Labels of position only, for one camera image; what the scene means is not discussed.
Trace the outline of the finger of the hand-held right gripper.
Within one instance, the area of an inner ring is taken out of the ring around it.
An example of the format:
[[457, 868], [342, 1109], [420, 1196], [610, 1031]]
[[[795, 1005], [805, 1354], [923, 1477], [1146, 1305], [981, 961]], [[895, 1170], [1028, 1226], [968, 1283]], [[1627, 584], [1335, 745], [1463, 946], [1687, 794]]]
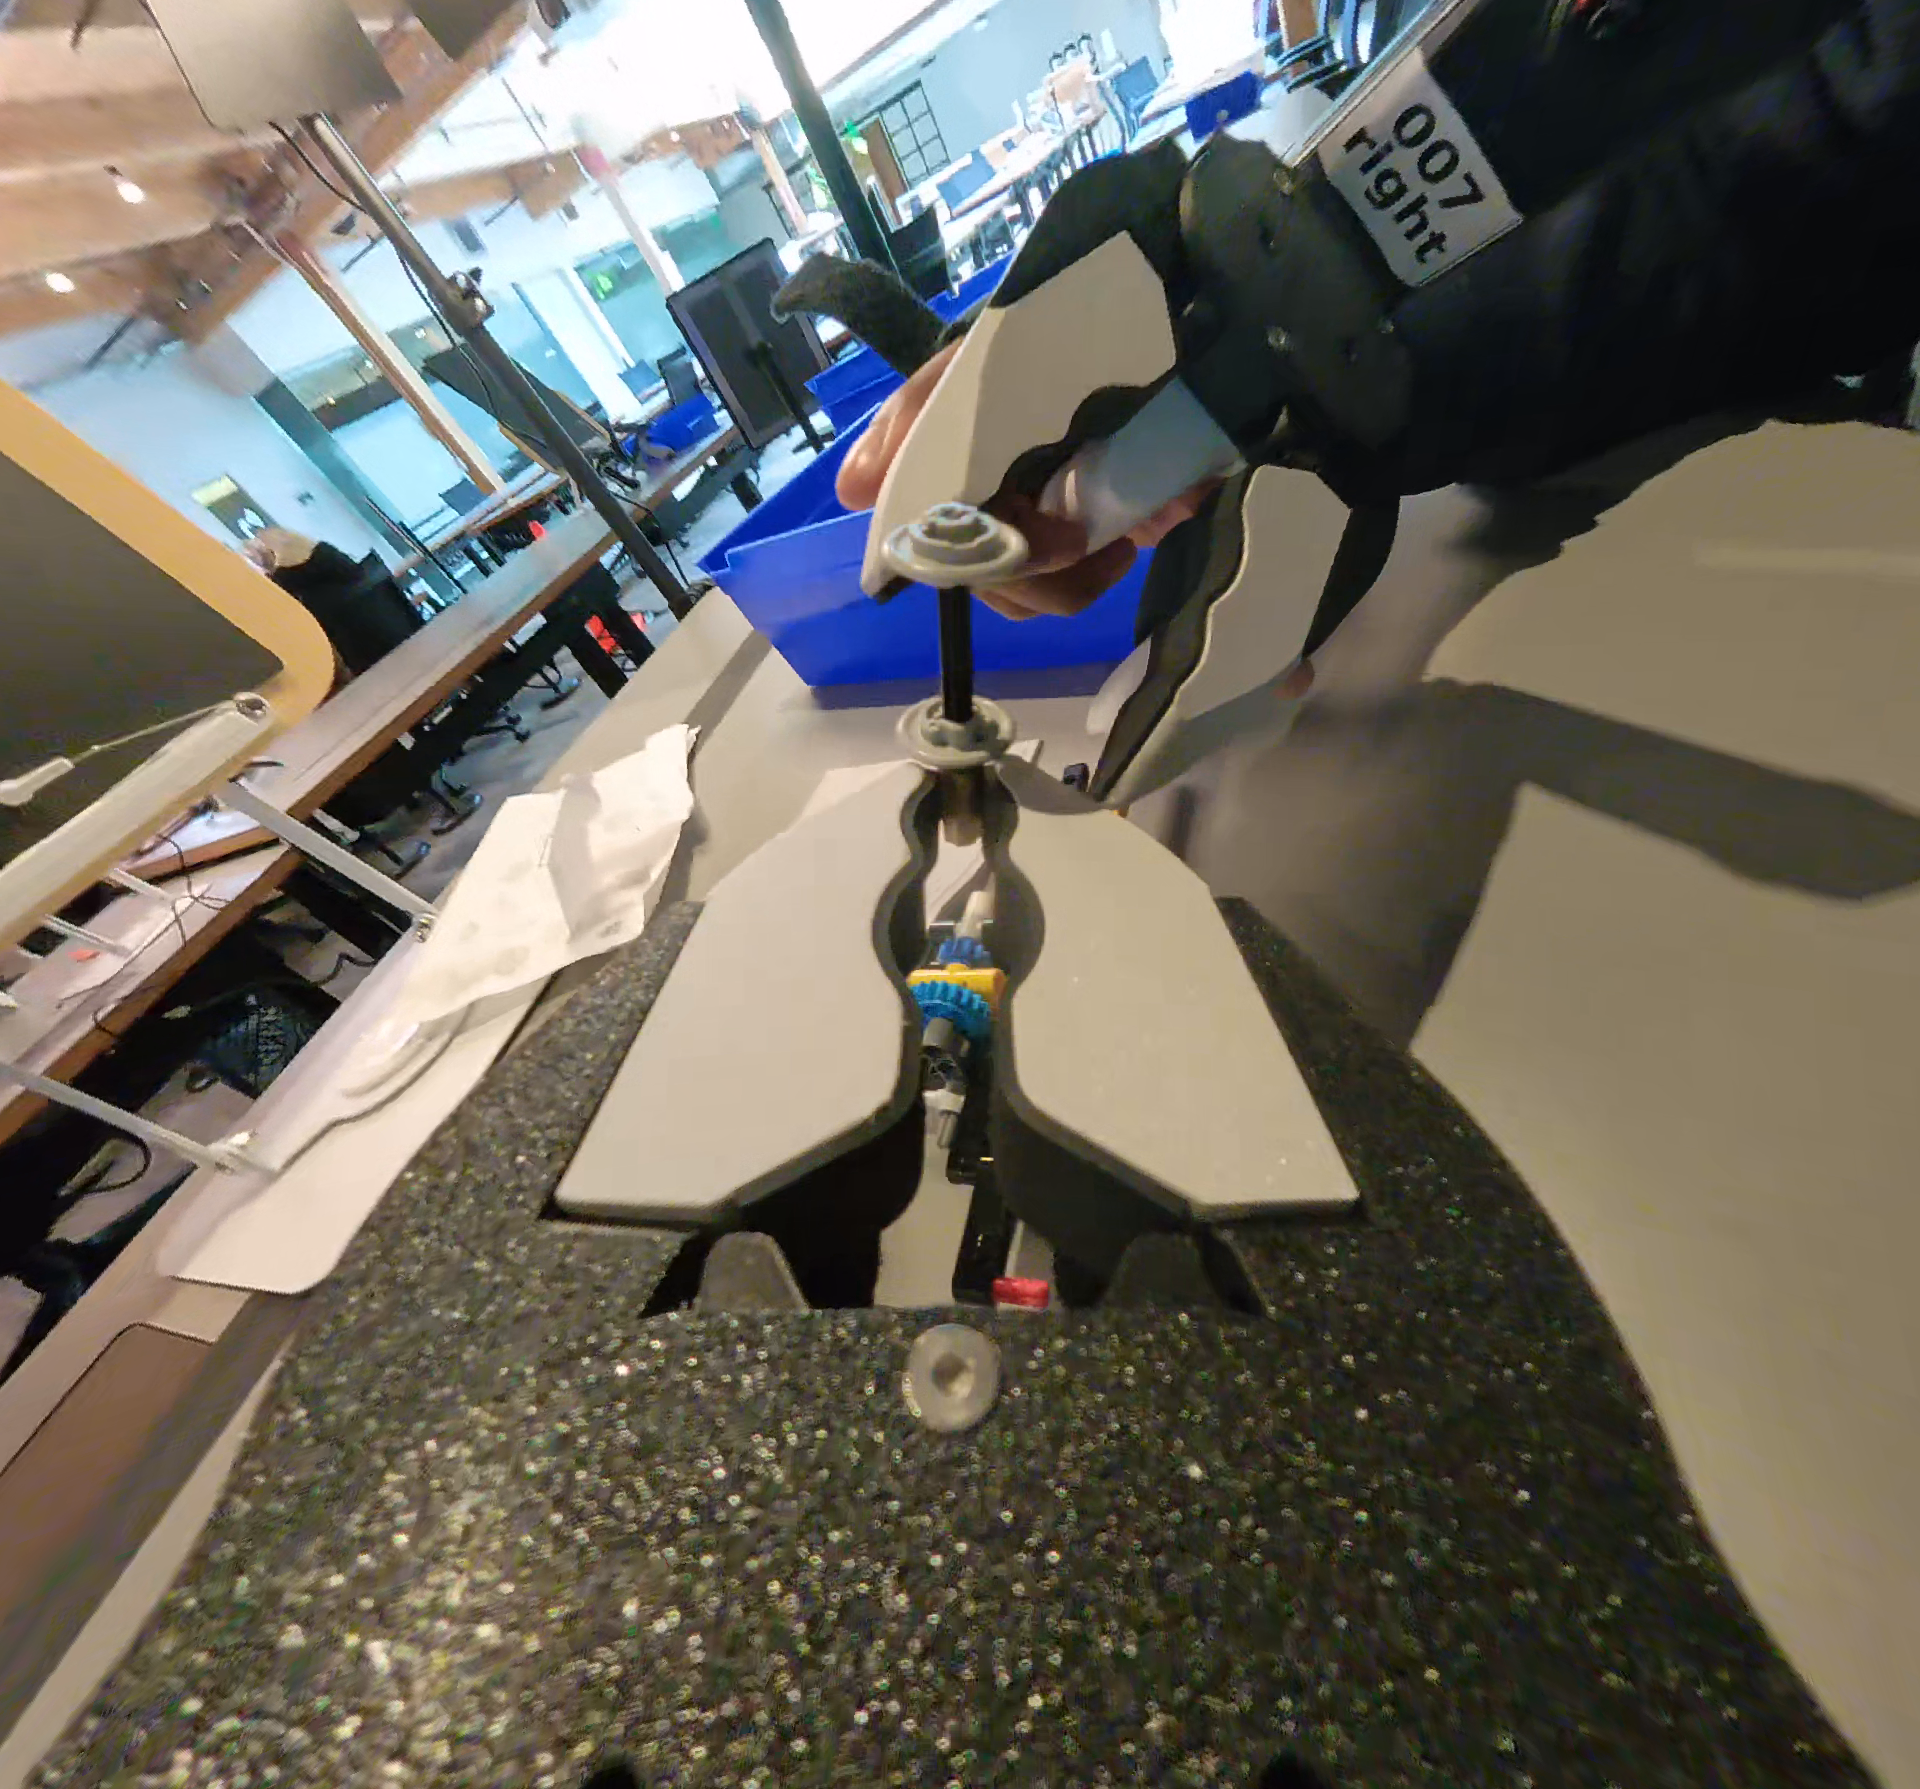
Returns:
[[1227, 484], [1168, 542], [1183, 572], [1160, 608], [1139, 679], [1093, 769], [1091, 798], [1126, 808], [1217, 748], [1308, 656], [1313, 475], [1263, 465]]
[[878, 601], [892, 596], [903, 580], [892, 538], [926, 511], [985, 509], [1024, 457], [1096, 437], [1074, 428], [1089, 403], [1115, 396], [1135, 410], [1174, 363], [1163, 275], [1132, 234], [1107, 237], [1028, 293], [977, 308], [889, 464], [861, 589]]

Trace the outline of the blue plastic bin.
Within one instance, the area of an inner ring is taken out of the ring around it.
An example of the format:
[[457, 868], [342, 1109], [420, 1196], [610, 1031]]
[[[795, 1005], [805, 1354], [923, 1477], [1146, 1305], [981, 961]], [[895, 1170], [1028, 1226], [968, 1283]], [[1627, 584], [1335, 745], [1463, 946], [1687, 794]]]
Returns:
[[[700, 555], [708, 577], [812, 689], [929, 679], [940, 669], [937, 600], [914, 585], [889, 601], [860, 585], [869, 514], [837, 499], [843, 442], [867, 425], [837, 425], [829, 451], [772, 490]], [[1069, 619], [1010, 621], [980, 608], [977, 669], [988, 676], [1110, 667], [1137, 643], [1135, 624], [1151, 555], [1100, 601]]]

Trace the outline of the person's right hand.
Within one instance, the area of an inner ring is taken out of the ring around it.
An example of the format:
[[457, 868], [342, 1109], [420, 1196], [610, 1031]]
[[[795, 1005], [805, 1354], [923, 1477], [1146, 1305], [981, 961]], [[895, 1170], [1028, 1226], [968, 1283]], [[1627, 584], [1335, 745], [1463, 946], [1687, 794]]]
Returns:
[[[839, 505], [877, 509], [878, 497], [920, 414], [943, 379], [961, 337], [920, 367], [871, 416], [852, 442], [835, 482]], [[1137, 553], [1158, 546], [1178, 523], [1201, 514], [1224, 479], [1208, 472], [1170, 494], [1126, 535], [1093, 544], [1085, 497], [1093, 470], [1104, 457], [1104, 440], [1093, 440], [1050, 475], [1041, 490], [1015, 490], [991, 514], [1018, 527], [1028, 542], [1028, 570], [985, 592], [984, 600], [1008, 621], [1071, 617], [1104, 597], [1129, 575]]]

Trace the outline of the white panel bracket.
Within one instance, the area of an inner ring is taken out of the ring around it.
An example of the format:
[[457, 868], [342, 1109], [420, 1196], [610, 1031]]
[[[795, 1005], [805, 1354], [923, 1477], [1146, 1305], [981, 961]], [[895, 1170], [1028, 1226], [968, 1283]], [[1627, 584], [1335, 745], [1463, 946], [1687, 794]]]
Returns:
[[242, 693], [182, 728], [61, 825], [33, 830], [2, 870], [2, 942], [117, 868], [138, 842], [242, 773], [285, 728], [276, 705]]

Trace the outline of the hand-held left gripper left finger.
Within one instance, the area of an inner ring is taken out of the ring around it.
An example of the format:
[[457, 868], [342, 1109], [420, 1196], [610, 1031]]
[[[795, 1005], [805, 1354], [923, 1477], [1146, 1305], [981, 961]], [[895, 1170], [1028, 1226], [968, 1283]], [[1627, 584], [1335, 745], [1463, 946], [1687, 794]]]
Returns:
[[561, 1211], [745, 1211], [906, 1115], [931, 808], [929, 771], [880, 764], [716, 884]]

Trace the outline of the black computer monitor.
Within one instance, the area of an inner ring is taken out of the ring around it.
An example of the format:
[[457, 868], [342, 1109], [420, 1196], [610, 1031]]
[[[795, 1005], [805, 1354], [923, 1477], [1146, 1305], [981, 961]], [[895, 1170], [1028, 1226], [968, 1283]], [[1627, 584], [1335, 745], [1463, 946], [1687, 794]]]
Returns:
[[782, 314], [782, 251], [759, 238], [725, 264], [667, 294], [665, 306], [751, 449], [799, 431], [815, 454], [829, 447], [811, 382], [829, 353], [809, 314]]

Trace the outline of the partly built lego model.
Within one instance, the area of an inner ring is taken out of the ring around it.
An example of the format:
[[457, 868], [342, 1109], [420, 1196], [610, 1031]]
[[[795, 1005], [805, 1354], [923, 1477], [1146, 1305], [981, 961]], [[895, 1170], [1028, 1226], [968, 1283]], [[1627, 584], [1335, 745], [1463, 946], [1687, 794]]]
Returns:
[[1043, 1313], [1057, 1305], [1054, 1259], [1002, 1192], [991, 1134], [995, 1052], [1008, 975], [995, 954], [995, 884], [972, 878], [909, 975], [921, 1024], [926, 1150], [957, 1211], [950, 1296]]

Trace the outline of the black panel with wooden rim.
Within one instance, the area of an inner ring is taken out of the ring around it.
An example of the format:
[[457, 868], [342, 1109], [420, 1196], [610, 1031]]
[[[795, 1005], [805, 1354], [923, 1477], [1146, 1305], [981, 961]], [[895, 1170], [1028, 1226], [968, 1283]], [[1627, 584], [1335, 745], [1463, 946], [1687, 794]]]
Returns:
[[232, 697], [276, 705], [275, 744], [335, 673], [302, 601], [4, 388], [4, 864]]

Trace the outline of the grey lego pulley wheel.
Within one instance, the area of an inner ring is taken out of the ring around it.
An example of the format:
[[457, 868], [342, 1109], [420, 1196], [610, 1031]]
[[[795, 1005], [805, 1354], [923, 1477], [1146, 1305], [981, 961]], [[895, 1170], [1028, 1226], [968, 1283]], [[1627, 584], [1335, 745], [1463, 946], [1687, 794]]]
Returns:
[[981, 507], [946, 503], [892, 529], [880, 557], [901, 578], [980, 594], [1028, 570], [1028, 539]]
[[1010, 712], [985, 697], [964, 720], [950, 718], [942, 697], [918, 702], [901, 712], [897, 735], [906, 758], [933, 773], [991, 767], [1017, 742]]

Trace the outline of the grey light stand pole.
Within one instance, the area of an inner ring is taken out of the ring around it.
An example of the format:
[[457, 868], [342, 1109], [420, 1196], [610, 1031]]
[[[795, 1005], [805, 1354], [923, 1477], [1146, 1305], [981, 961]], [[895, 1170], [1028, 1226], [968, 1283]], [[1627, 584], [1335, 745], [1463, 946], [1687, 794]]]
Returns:
[[463, 347], [475, 368], [483, 373], [491, 393], [504, 401], [511, 414], [524, 416], [525, 423], [537, 428], [543, 445], [559, 459], [563, 474], [612, 529], [654, 588], [657, 588], [665, 609], [674, 619], [685, 619], [696, 601], [693, 589], [678, 575], [677, 566], [665, 561], [659, 546], [646, 535], [625, 500], [612, 490], [586, 447], [569, 433], [563, 419], [555, 413], [532, 377], [527, 377], [514, 357], [493, 337], [489, 328], [493, 306], [483, 289], [468, 275], [447, 275], [442, 265], [434, 261], [393, 199], [378, 185], [378, 179], [324, 114], [302, 116], [300, 125], [302, 136], [292, 137], [292, 147], [302, 154], [311, 156], [310, 168], [313, 172], [326, 171], [331, 179], [347, 191], [348, 202], [376, 223], [399, 261], [418, 284], [418, 293]]

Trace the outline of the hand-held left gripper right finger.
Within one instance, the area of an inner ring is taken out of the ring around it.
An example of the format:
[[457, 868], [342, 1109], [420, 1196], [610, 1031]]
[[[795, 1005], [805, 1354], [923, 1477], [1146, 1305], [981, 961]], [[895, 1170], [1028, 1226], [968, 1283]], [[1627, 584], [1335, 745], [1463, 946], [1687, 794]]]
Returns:
[[1021, 761], [988, 804], [995, 1173], [1021, 1218], [1295, 1218], [1358, 1206], [1208, 884]]

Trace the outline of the white crumpled paper bag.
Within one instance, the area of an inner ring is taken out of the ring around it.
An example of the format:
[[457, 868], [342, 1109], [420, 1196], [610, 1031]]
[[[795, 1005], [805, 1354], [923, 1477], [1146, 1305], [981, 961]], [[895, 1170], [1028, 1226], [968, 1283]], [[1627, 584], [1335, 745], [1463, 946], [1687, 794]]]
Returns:
[[698, 730], [502, 806], [439, 903], [249, 1122], [246, 1160], [198, 1192], [159, 1267], [302, 1296], [476, 1092], [548, 981], [641, 935], [693, 808]]

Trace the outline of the dark slanted pole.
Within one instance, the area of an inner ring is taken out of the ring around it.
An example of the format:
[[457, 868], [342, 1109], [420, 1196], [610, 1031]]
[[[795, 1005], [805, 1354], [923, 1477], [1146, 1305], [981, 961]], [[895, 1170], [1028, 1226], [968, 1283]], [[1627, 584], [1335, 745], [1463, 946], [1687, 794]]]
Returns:
[[850, 230], [854, 248], [864, 261], [897, 268], [891, 232], [873, 212], [858, 172], [829, 116], [826, 102], [815, 84], [799, 42], [795, 39], [782, 0], [745, 0], [762, 39], [782, 84], [799, 120], [805, 144], [829, 187], [829, 198]]

